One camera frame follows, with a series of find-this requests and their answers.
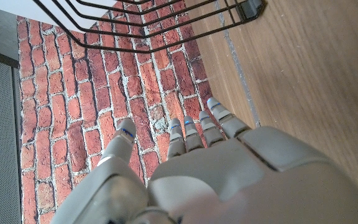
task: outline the brick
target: brick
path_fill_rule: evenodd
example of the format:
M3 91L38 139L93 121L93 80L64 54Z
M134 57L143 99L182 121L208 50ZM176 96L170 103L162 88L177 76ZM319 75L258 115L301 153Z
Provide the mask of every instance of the brick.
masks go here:
M185 22L187 20L189 20L188 15L178 17L179 23ZM194 36L193 28L190 24L181 26L180 32L184 39ZM201 55L196 40L185 42L185 48L189 60L193 60L194 58Z
M201 56L196 40L185 42L184 45L189 60L193 60L194 58Z
M63 34L57 38L60 55L70 52L70 44L68 43L67 34Z
M88 49L87 51L94 87L99 88L107 85L101 51L96 49Z
M85 141L88 154L95 154L102 151L98 130L85 132Z
M174 12L177 12L177 11L180 11L180 10L186 8L186 5L185 5L184 1L180 1L180 2L177 2L175 4L172 4L172 6L173 6L173 11Z
M73 171L80 171L86 167L86 151L81 125L82 121L77 121L68 128L68 150Z
M121 21L121 22L127 22L127 18L122 17L119 19L116 19L117 21ZM116 32L120 33L120 34L129 34L129 27L128 25L124 25L124 24L115 24L116 26Z
M150 50L150 48L148 46L136 46L136 50ZM137 60L139 63L145 63L151 60L152 55L151 54L142 54L142 53L138 53L137 55Z
M34 166L34 146L23 146L21 150L21 168L26 169Z
M44 36L45 39L45 58L49 64L50 71L60 68L59 56L57 55L57 48L55 45L55 35L49 34Z
M114 117L120 118L128 115L124 85L120 72L109 75L111 101L114 107Z
M78 174L75 175L73 178L73 185L76 187L85 177L87 174Z
M175 52L172 54L173 66L177 74L180 91L183 96L195 94L193 81L191 80L189 69L183 52Z
M155 0L155 5L160 6L160 5L162 5L164 3L167 3L167 2L168 2L167 0Z
M132 49L132 42L130 38L120 37L118 39L118 45L121 48ZM124 75L129 77L131 75L137 75L137 66L135 62L135 55L129 52L120 52L122 67L124 68Z
M142 149L154 147L152 133L150 130L149 118L147 117L143 98L136 98L130 101L133 120L136 125L137 138Z
M34 172L22 174L23 185L23 223L37 223L37 206L35 204L35 175Z
M53 187L51 183L40 183L38 185L38 208L48 209L55 206L53 199Z
M158 13L160 14L160 17L166 16L167 12L170 12L170 10L158 11ZM168 19L164 19L163 21L161 21L161 26L163 29L172 27L174 25L176 25L176 22L173 17L170 17Z
M71 119L78 119L81 117L81 110L80 110L80 102L78 102L78 98L73 98L68 102L68 114L70 115Z
M46 30L52 29L52 27L53 27L53 26L50 25L50 24L41 23L42 31L46 31Z
M76 93L76 83L71 55L63 56L63 80L65 82L67 95L74 95Z
M177 83L172 69L160 71L160 81L163 91L173 90L176 88Z
M62 73L57 72L49 76L49 94L60 93L63 91Z
M115 52L104 52L104 64L106 65L106 71L112 72L117 69L119 62L117 53Z
M23 134L22 142L34 140L35 128L37 127L37 116L35 114L35 101L33 99L23 102Z
M19 40L23 40L29 37L26 21L22 21L17 25L17 36L19 37Z
M99 28L102 31L112 32L112 27L111 27L110 22L99 22ZM112 36L112 35L101 34L101 40L102 40L103 46L105 46L105 47L115 47L116 46L115 41L114 41L114 36Z
M204 69L204 64L201 59L197 59L191 62L191 67L193 68L194 77L196 80L206 79L206 72Z
M129 97L142 94L142 84L140 77L128 77L127 90Z
M65 31L59 26L55 26L55 29L56 29L56 34L58 35L65 33Z
M93 101L93 91L90 82L80 83L80 105L84 117L84 127L94 126L96 121L96 108Z
M101 157L101 155L91 157L91 170L94 170L98 166L98 162L100 161Z
M31 48L30 44L26 40L19 43L19 64L20 75L22 78L29 77L33 74Z
M164 116L164 111L162 106L158 105L153 109L150 109L150 118L152 121L158 121Z
M129 160L128 166L135 172L135 174L137 174L137 176L143 182L143 169L139 159L139 150L137 148L137 144L135 144L134 148L132 149L131 159Z
M66 130L65 100L62 95L52 97L53 131L52 138L59 138Z
M144 81L147 104L152 106L161 102L160 90L158 88L157 77L152 63L145 63L140 66L140 72Z
M55 181L56 181L56 198L57 205L61 205L62 202L71 192L70 173L67 165L56 167L55 169Z
M33 46L42 44L40 23L29 19L30 44Z
M101 89L96 90L96 99L98 101L97 103L98 111L101 111L105 108L109 108L110 107L109 88L103 87Z
M53 144L52 154L53 154L53 161L56 165L61 164L62 162L66 162L67 159L66 139L57 140Z
M117 9L124 9L124 6L122 5L122 2L115 3L114 7L117 8ZM113 15L113 17L119 17L119 16L123 16L124 13L113 11L112 15Z
M103 147L104 149L107 147L109 142L114 135L114 122L112 120L111 111L105 112L101 116L99 116L99 124L100 130L103 137Z
M162 37L162 34L151 37L150 41L152 43L153 49L157 49L159 47L165 46L165 42ZM153 54L154 54L154 58L157 63L158 69L163 69L169 65L169 58L168 58L166 49L159 50L158 52L154 52Z
M38 127L46 128L49 127L52 122L52 113L50 112L50 108L44 107L41 108L38 112Z
M151 177L155 168L158 166L158 156L156 152L149 152L143 155L147 177Z
M153 128L156 133L159 133L167 128L167 122L164 117L162 106L158 105L150 109L150 118L153 122Z
M158 19L158 14L156 11L151 11L146 13L143 17L145 22L152 22ZM158 26L158 22L154 22L153 24L148 25L147 28L154 29L157 26Z
M147 1L143 4L140 5L140 7L142 8L142 11L146 10L146 9L150 9L153 6L153 2L152 1Z
M32 60L35 67L45 63L44 52L41 47L36 47L32 50Z
M126 8L129 11L132 12L139 12L139 9L137 8L137 6L135 4L130 5ZM128 14L128 21L129 22L133 22L136 24L142 24L142 17L140 15L135 15L135 14ZM139 26L129 26L129 29L132 31L132 34L134 35L145 35L145 31L143 27L139 27ZM135 43L140 43L142 42L142 39L138 39L138 38L134 38Z
M139 9L137 8L137 6L135 4L132 4L128 7L126 7L126 10L132 11L132 12L139 12ZM134 22L137 24L142 23L142 17L140 15L128 14L128 20L129 20L129 22Z
M38 179L50 177L51 174L49 145L49 130L39 131L35 139Z
M167 161L169 137L169 133L163 133L157 136L157 145L160 151L161 162Z
M198 115L201 112L200 103L198 97L192 97L183 101L187 116L191 116L193 119L198 119Z
M25 18L24 17L22 17L22 16L16 16L16 21L17 22L21 22L21 21L23 21Z
M91 27L91 30L98 30L98 27L96 25L93 25ZM86 36L86 43L87 44L96 44L96 43L99 42L99 34L87 32L85 34L85 36Z
M44 213L40 215L40 224L49 224L52 221L55 211Z
M180 36L175 29L165 32L164 36L165 36L165 41L166 41L167 45L178 42L180 40ZM174 45L173 47L170 47L169 51L172 52L174 50L178 50L179 48L181 48L181 44L177 44L177 45Z
M198 92L200 93L201 102L203 102L204 109L206 109L208 108L206 102L209 98L212 97L212 91L211 91L211 87L209 86L209 82L208 81L201 82L197 84L197 87L198 87Z
M170 119L178 118L180 123L183 124L184 115L180 106L178 93L175 91L168 93L165 96L165 102L167 104Z
M23 94L23 98L27 98L27 97L31 97L34 96L35 93L35 88L34 88L34 84L32 83L33 79L30 78L28 80L24 80L22 82L22 94Z
M84 34L80 32L71 32L81 43L84 42ZM71 39L71 47L73 49L73 58L78 60L85 57L85 48L79 46L73 39Z
M75 78L77 81L89 78L88 65L85 60L75 62Z
M169 6L168 7L165 6L165 7L161 8L161 9L157 9L157 12L158 12L158 15L160 17L164 17L164 16L167 16L167 15L172 13L172 11L171 11ZM171 19L173 21L173 24L175 24L175 18L174 17L169 17L169 19Z
M37 99L37 106L46 105L48 103L48 70L46 66L42 66L35 69L35 84L37 85L37 91L35 93L35 99Z

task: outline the robot finger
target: robot finger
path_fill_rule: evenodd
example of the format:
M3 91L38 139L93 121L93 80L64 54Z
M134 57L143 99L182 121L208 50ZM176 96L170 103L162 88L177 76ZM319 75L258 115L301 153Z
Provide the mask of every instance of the robot finger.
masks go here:
M106 150L103 152L98 165L112 156L120 157L128 164L131 159L132 148L135 144L135 135L136 127L134 122L129 118L123 119L118 125L112 140L107 145Z
M227 110L218 100L211 97L207 101L209 110L221 125L227 138L234 138L243 131L250 130L250 127Z
M187 152L190 152L194 149L204 148L200 135L197 132L196 125L190 116L185 116L185 132L185 144Z
M219 128L216 127L206 111L201 111L199 117L201 127L203 128L206 145L208 147L211 147L213 144L224 140L224 137L219 131Z
M167 160L184 153L186 153L186 147L183 140L180 121L177 118L174 118L171 122L171 135L169 139Z

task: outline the blue marking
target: blue marking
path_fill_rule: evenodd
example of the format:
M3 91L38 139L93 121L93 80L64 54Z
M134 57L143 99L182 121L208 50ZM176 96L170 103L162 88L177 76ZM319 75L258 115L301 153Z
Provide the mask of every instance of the blue marking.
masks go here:
M221 103L217 103L217 105L220 105ZM211 109L213 109L215 106L217 106L217 105L214 105L213 107L211 107Z
M205 118L209 118L209 116L206 116ZM204 120L205 118L202 118L200 121Z
M123 128L122 131L124 131L125 133L129 134L132 138L134 137L134 135L131 134L129 131L127 131L125 128Z

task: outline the metal wire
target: metal wire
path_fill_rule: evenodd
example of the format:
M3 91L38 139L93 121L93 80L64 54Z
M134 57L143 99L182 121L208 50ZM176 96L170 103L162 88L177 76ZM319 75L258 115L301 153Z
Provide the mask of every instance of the metal wire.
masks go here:
M124 34L124 33L120 33L120 32L110 32L110 31L103 31L103 30L94 30L94 29L86 29L82 26L80 26L75 20L74 18L67 12L67 10L57 1L57 0L51 0L58 8L59 10L62 11L62 13L67 17L67 19L70 20L71 23L73 23L73 25L78 29L78 30L81 30L83 32L89 32L89 33L94 33L94 34L102 34L102 35L112 35L112 36L117 36L117 37L129 37L129 38L135 38L135 39L141 39L141 40L144 40L144 39L148 39L148 38L151 38L151 37L154 37L156 35L159 35L159 34L162 34L164 32L167 32L167 31L170 31L170 30L173 30L173 29L176 29L176 28L179 28L179 27L183 27L185 25L188 25L188 24L191 24L193 22L196 22L196 21L200 21L202 19L208 19L208 17L211 17L211 16L214 16L216 14L219 14L219 13L223 13L225 11L229 11L229 14L230 14L230 17L231 17L231 21L232 21L232 24L228 24L228 25L224 25L222 27L219 27L217 29L213 29L213 30L209 30L207 32L204 32L202 34L198 34L198 35L194 35L192 37L189 37L189 38L185 38L183 40L179 40L179 41L176 41L174 43L171 43L171 44L166 44L164 46L161 46L161 47L157 47L155 49L151 49L150 50L136 50L136 49L125 49L125 48L120 48L120 47L108 47L108 46L103 46L103 45L89 45L89 44L86 44L82 41L80 41L79 39L77 39L54 15L53 13L47 8L45 7L44 4L42 4L42 2L40 2L40 0L33 0L54 22L56 22L56 24L58 24L58 26L60 26L66 33L67 35L73 39L78 45L82 46L82 47L85 47L85 48L89 48L89 49L101 49L101 50L113 50L113 51L120 51L120 52L132 52L132 53L143 53L143 54L149 54L149 53L153 53L153 52L156 52L156 51L159 51L159 50L162 50L162 49L166 49L166 48L169 48L169 47L172 47L174 45L178 45L178 44L182 44L182 43L185 43L185 42L188 42L188 41L191 41L191 40L195 40L197 38L200 38L200 37L204 37L206 35L210 35L210 34L213 34L215 32L219 32L219 31L222 31L222 30L225 30L225 29L229 29L229 28L232 28L232 27L235 27L235 26L238 26L240 24L244 24L246 22L249 22L249 21L252 21L254 19L256 19L261 13L262 11L264 10L264 7L265 7L265 4L262 4L261 7L258 7L257 8L257 14L252 16L252 17L246 17L244 16L245 12L244 12L244 9L242 8L242 4L244 4L245 2L238 2L237 0L235 0L235 4L233 5L229 5L229 3L227 2L227 0L224 0L225 2L225 5L226 7L222 8L222 9L218 9L218 10L215 10L213 12L210 12L210 13L207 13L207 14L203 14L203 15L200 15L196 18L193 18L193 19L190 19L188 21L185 21L185 22L181 22L179 24L175 24L175 25L172 25L170 27L167 27L167 28L164 28L164 29L160 29L156 32L153 32L152 34L147 34L147 35L135 35L135 34ZM77 8L73 5L73 3L71 2L71 0L65 0L66 3L70 6L70 8L75 12L75 14L77 14L78 16L82 17L82 18L85 18L85 19L91 19L91 20L94 20L94 21L101 21L101 22L111 22L112 24L122 24L122 25L127 25L127 26L134 26L134 27L143 27L144 29L146 29L147 26L151 25L151 24L155 24L156 22L160 22L160 21L163 21L164 19L168 19L168 18L171 18L171 17L174 17L174 16L177 16L177 15L180 15L180 14L183 14L183 13L186 13L192 9L196 9L196 8L199 8L199 7L203 7L209 3L212 3L212 2L215 2L217 0L206 0L206 1L203 1L203 2L200 2L198 4L195 4L193 6L190 6L190 7L187 7L187 8L184 8L182 10L179 10L179 11L176 11L176 12L173 12L171 14L168 14L166 16L162 16L162 17L159 17L158 19L154 19L152 21L149 21L149 22L145 22L145 23L135 23L135 22L127 22L127 21L119 21L117 19L107 19L107 18L101 18L101 17L94 17L94 16L89 16L89 15L84 15L82 14L79 10L77 10ZM130 1L130 0L118 0L119 2L125 2L125 3L130 3L130 4L135 4L135 5L140 5L140 4L143 4L143 3L147 3L147 2L152 2L154 3L154 0L143 0L143 1L138 1L138 2L135 2L135 1ZM177 2L180 2L182 0L172 0L172 1L169 1L169 2L166 2L166 3L163 3L159 6L154 6L154 7L151 7L150 9L146 9L142 12L135 12L135 11L129 11L129 10L126 10L126 9L120 9L120 8L116 8L116 7L108 7L108 6L102 6L102 5L99 5L99 4L94 4L94 3L90 3L90 2L84 2L82 0L76 0L77 3L79 4L82 4L84 6L89 6L89 7L95 7L95 8L98 8L98 9L106 9L106 10L110 10L110 11L114 11L114 12L121 12L121 13L126 13L126 14L132 14L132 15L135 15L135 16L142 16L142 15L145 15L147 13L150 13L150 12L154 12L156 11L157 9L161 9L163 7L167 7L167 6L170 6L172 4L175 4ZM240 18L240 21L239 22L236 22L234 20L234 16L232 15L232 12L231 12L231 9L234 9L236 8L236 11L239 13L239 18Z

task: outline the black metal rack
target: black metal rack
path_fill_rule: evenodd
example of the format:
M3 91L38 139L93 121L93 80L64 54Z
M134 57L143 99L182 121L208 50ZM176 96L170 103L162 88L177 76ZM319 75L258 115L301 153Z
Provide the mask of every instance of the black metal rack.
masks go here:
M188 25L188 24L192 24L194 22L200 21L202 19L208 19L212 16L218 16L218 15L223 15L224 13L229 14L229 24L221 24L220 27L217 27L215 29L212 30L208 30L206 32L203 32L201 34L198 35L194 35L191 37L187 37L185 39L180 39L179 41L173 42L173 43L169 43L166 45L163 45L161 47L157 47L152 49L150 46L150 50L137 50L137 49L126 49L126 48L121 48L121 47L110 47L110 46L106 46L106 45L90 45L90 44L86 44L82 41L80 41L79 39L77 39L54 15L53 13L47 8L45 7L44 4L42 4L42 2L40 2L40 0L33 0L51 19L53 19L53 21L55 21L58 26L60 26L66 33L67 35L69 35L78 45L85 47L85 48L90 48L90 49L102 49L102 50L113 50L113 51L119 51L119 52L132 52L132 53L145 53L145 54L149 54L152 52L156 52L162 49L166 49L168 47L172 47L174 45L178 45L178 44L182 44L191 40L195 40L197 38L200 37L204 37L206 35L210 35L213 34L215 32L219 32L228 28L232 28L241 24L245 24L247 22L253 21L254 19L258 18L258 16L263 12L264 7L265 7L265 3L263 0L247 0L247 1L242 1L239 2L238 0L224 0L224 7L220 8L219 7L219 0L202 0L199 3L196 3L192 6L186 7L184 9L172 12L166 16L162 16L159 18L156 18L152 21L148 21L148 22L142 22L142 23L135 23L135 22L130 22L130 21L120 21L117 19L108 19L108 18L103 18L103 17L94 17L94 16L89 16L86 14L81 13L79 10L77 10L77 8L74 6L74 4L72 3L72 1L76 1L77 3L84 5L84 6L89 6L89 7L95 7L98 9L105 9L107 11L112 11L112 12L121 12L123 14L127 14L127 15L135 15L135 16L144 16L148 13L154 12L158 9L162 9L164 7L170 7L171 5L181 2L183 0L168 0L165 3L156 5L154 3L154 0L140 0L140 1L133 1L133 0L117 0L118 2L123 2L125 4L134 4L134 5L141 5L141 4L148 4L151 3L150 8L143 10L140 9L139 11L130 11L130 10L126 10L124 8L119 8L119 7L108 7L108 6L103 6L100 4L94 4L94 3L90 3L90 2L85 2L82 0L65 0L65 2L69 5L69 7L80 17L85 18L85 19L91 19L94 21L101 21L101 22L110 22L112 24L121 24L121 25L125 25L125 26L134 26L134 27L142 27L143 29L147 29L147 27L149 25L164 21L165 19L168 19L170 17L175 17L181 14L186 14L191 10L200 8L200 7L205 7L205 5L207 4L214 4L215 3L215 8L213 9L213 11L208 12L206 14L203 15L199 15L197 17L194 17L192 19L189 19L185 22L181 22L181 23L176 23L175 25L172 25L170 27L164 28L164 29L160 29L156 32L153 32L151 34L145 34L145 32L143 32L143 34L137 35L137 34L133 34L133 33L120 33L120 32L114 32L114 31L104 31L104 30L95 30L95 29L86 29L82 26L80 26L75 20L74 18L67 12L67 10L57 1L57 0L51 0L58 8L59 10L62 11L62 13L70 20L71 23L73 23L73 25L78 29L81 30L83 32L88 32L88 33L95 33L95 34L101 34L101 35L112 35L115 37L128 37L128 38L135 38L135 39L140 39L140 40L145 40L145 39L149 39L151 37L154 37L156 35L159 34L163 34L165 32L168 32L172 29L176 29L176 28L180 28L182 26Z

